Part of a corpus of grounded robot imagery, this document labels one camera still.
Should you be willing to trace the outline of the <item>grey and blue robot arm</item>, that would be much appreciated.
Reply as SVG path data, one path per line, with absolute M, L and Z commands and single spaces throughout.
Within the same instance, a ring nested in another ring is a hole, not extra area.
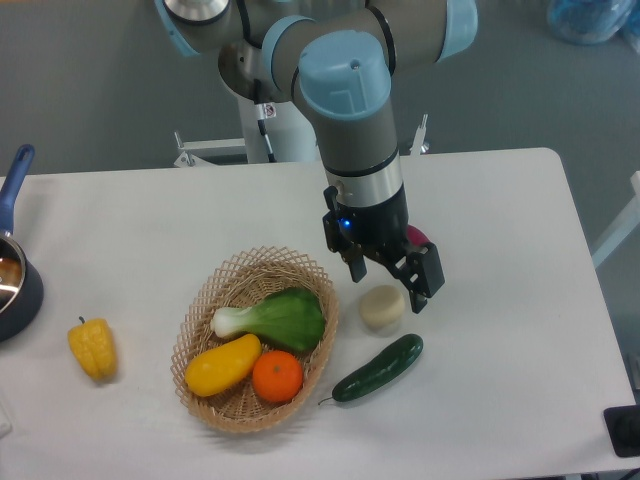
M 301 1 L 159 1 L 156 10 L 185 55 L 234 53 L 220 72 L 255 104 L 289 102 L 310 123 L 328 181 L 328 248 L 354 281 L 375 261 L 407 289 L 414 312 L 445 278 L 431 242 L 414 244 L 391 104 L 402 69 L 468 48 L 472 1 L 364 1 L 320 20 Z

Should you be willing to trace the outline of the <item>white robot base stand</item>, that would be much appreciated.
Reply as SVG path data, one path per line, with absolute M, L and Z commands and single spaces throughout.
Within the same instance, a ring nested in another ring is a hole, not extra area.
M 221 49 L 218 68 L 238 102 L 242 136 L 187 142 L 183 154 L 244 152 L 251 163 L 322 158 L 328 169 L 352 176 L 393 161 L 391 74 L 378 39 L 353 30 L 282 39 L 273 54 L 282 88 L 263 66 L 261 50 L 246 42 Z

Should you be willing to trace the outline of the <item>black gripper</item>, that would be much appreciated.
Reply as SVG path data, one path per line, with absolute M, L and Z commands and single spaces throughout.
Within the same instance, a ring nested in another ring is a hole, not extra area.
M 385 266 L 407 289 L 411 310 L 419 314 L 444 285 L 445 276 L 434 243 L 413 245 L 407 238 L 408 211 L 403 189 L 373 206 L 352 207 L 327 187 L 323 217 L 326 243 L 348 266 L 353 282 L 367 274 L 367 258 Z

